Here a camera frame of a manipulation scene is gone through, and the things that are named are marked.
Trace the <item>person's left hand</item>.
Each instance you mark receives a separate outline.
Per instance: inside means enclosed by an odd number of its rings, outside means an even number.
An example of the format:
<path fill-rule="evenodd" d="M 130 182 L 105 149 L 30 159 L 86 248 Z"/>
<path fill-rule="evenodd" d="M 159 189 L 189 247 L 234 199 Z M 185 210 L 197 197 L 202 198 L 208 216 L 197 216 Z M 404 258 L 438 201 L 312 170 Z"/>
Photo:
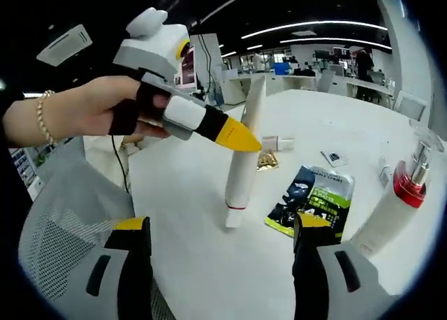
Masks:
<path fill-rule="evenodd" d="M 106 135 L 112 124 L 112 108 L 135 100 L 139 87 L 140 83 L 130 77 L 105 76 L 53 94 L 43 102 L 43 123 L 54 139 Z"/>

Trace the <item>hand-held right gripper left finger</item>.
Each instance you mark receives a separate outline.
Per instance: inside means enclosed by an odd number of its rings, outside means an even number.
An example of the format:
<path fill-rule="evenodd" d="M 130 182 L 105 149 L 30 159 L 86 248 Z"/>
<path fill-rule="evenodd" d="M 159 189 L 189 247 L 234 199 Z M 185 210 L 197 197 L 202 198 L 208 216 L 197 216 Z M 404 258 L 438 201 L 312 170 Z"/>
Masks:
<path fill-rule="evenodd" d="M 112 228 L 103 247 L 82 266 L 76 319 L 152 319 L 153 270 L 149 217 Z"/>

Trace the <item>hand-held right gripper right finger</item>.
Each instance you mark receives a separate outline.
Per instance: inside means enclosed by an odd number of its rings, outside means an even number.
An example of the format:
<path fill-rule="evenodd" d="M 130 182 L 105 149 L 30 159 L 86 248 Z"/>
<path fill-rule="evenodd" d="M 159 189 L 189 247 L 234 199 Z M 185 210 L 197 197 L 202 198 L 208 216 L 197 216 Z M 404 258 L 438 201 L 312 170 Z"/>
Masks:
<path fill-rule="evenodd" d="M 379 319 L 395 302 L 376 267 L 348 242 L 335 244 L 328 221 L 294 220 L 295 319 Z"/>

